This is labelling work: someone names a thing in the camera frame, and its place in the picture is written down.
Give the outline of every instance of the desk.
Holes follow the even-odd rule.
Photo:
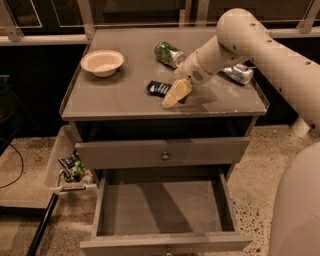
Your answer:
[[[61,108],[85,166],[104,170],[93,237],[81,243],[88,255],[241,250],[250,243],[238,230],[226,180],[267,111],[258,85],[241,87],[218,74],[171,109],[146,91],[150,80],[173,82],[173,70],[153,55],[158,41],[188,55],[213,34],[97,30],[89,52],[116,50],[125,62],[109,78],[81,70]]]

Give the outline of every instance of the soda can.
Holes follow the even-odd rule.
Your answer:
[[[231,79],[242,85],[249,83],[254,73],[251,68],[243,64],[237,64],[233,67],[224,68],[223,71]]]
[[[183,51],[167,42],[158,42],[154,47],[154,54],[160,62],[172,68],[180,67],[186,59]]]

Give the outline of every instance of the cord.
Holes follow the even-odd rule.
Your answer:
[[[21,178],[23,170],[24,170],[24,162],[23,162],[23,158],[22,158],[22,155],[20,154],[19,150],[16,149],[11,143],[9,144],[9,146],[12,147],[18,153],[18,155],[19,155],[19,157],[21,159],[21,172],[20,172],[18,178],[16,178],[14,181],[12,181],[12,182],[4,185],[4,186],[1,186],[0,189],[8,187],[8,186],[12,185],[13,183],[17,182]]]

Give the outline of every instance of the speckled floor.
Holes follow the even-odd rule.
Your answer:
[[[45,167],[55,138],[16,139],[13,145],[24,159],[16,183],[0,189],[0,205],[46,207],[51,194],[44,187]],[[204,253],[205,256],[266,256],[273,202],[280,177],[293,157],[319,141],[295,136],[288,126],[254,127],[249,148],[228,181],[239,228],[253,242],[241,252]],[[12,148],[0,157],[0,186],[19,175],[21,162]],[[81,255],[80,241],[89,239],[95,197],[59,199],[37,255]],[[0,216],[0,256],[26,255],[38,219]]]

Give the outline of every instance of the white bowl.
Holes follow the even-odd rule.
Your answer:
[[[98,77],[113,75],[123,63],[121,53],[111,50],[101,50],[85,55],[81,60],[81,67]]]

